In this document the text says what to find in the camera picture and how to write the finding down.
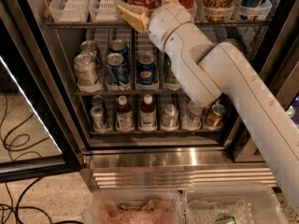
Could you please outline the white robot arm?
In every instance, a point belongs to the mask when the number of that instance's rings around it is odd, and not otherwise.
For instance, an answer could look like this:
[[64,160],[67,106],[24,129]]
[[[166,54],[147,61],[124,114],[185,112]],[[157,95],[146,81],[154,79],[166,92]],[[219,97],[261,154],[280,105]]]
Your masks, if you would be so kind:
[[214,45],[178,0],[148,13],[117,1],[120,16],[166,53],[186,94],[201,107],[222,94],[238,115],[293,210],[299,211],[299,129],[242,52],[229,42]]

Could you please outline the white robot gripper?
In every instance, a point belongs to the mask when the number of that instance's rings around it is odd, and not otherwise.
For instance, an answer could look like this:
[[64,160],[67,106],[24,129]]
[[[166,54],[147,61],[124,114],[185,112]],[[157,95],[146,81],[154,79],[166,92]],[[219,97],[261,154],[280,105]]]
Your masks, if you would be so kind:
[[146,33],[149,26],[149,40],[159,51],[168,52],[169,43],[177,37],[182,41],[175,41],[175,45],[183,44],[183,48],[187,50],[194,49],[192,33],[195,25],[192,15],[184,6],[177,4],[178,0],[164,0],[164,2],[168,5],[155,9],[150,18],[146,7],[116,1],[115,8],[121,18],[140,34]]

